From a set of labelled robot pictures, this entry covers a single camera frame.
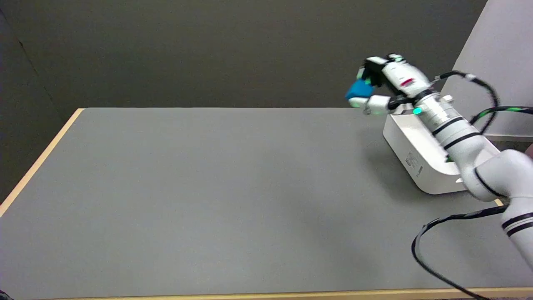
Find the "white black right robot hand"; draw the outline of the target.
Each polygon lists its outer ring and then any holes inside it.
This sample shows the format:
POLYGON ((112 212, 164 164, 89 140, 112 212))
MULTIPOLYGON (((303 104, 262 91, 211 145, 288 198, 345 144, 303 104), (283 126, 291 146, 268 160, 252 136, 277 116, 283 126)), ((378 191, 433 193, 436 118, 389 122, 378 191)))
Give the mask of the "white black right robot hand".
POLYGON ((415 105, 434 94, 428 78, 398 54, 367 57, 345 94, 352 108, 365 115, 392 114, 404 104, 415 105))

